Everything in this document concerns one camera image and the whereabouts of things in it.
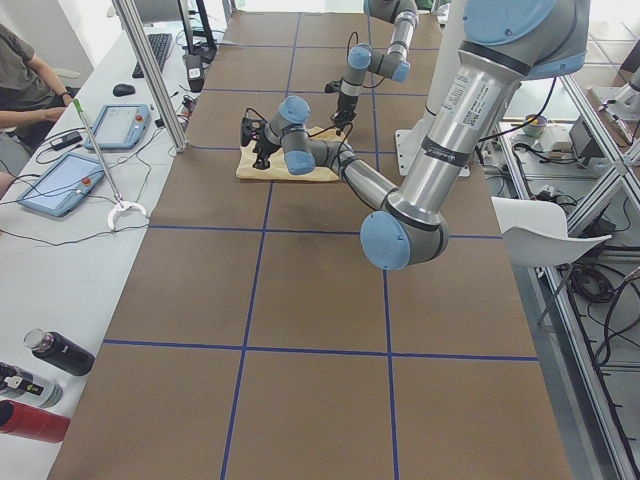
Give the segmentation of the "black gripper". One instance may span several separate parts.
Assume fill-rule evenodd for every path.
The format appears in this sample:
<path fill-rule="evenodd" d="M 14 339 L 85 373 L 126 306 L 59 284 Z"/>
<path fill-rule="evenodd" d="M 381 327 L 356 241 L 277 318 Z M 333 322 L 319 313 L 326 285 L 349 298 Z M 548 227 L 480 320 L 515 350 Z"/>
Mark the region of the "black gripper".
<path fill-rule="evenodd" d="M 256 154 L 256 160 L 252 167 L 257 170 L 268 170 L 271 166 L 269 158 L 276 152 L 276 145 L 262 136 L 256 140 L 253 152 Z"/>
<path fill-rule="evenodd" d="M 338 95 L 337 110 L 330 116 L 333 127 L 337 132 L 342 132 L 352 123 L 356 116 L 358 96 L 347 95 L 340 92 Z"/>

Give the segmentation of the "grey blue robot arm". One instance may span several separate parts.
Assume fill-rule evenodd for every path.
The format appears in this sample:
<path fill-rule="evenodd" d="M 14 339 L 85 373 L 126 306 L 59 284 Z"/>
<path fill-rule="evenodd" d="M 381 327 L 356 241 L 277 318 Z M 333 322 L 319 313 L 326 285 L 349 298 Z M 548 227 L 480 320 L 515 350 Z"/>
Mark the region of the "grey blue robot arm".
<path fill-rule="evenodd" d="M 240 142 L 265 170 L 282 153 L 289 173 L 331 169 L 370 207 L 360 230 L 368 260 L 399 270 L 438 257 L 448 243 L 442 205 L 476 147 L 504 113 L 524 80 L 580 70 L 586 57 L 590 5 L 586 1 L 469 1 L 459 68 L 409 172 L 395 185 L 342 141 L 312 138 L 307 102 L 286 97 L 270 119 L 244 118 Z"/>
<path fill-rule="evenodd" d="M 364 1 L 363 10 L 369 17 L 392 24 L 394 30 L 385 53 L 375 51 L 368 43 L 358 43 L 350 48 L 341 79 L 325 85 L 326 93 L 338 93 L 337 109 L 331 116 L 338 131 L 354 120 L 367 73 L 404 82 L 411 68 L 407 56 L 414 31 L 419 24 L 416 3 L 411 0 Z"/>

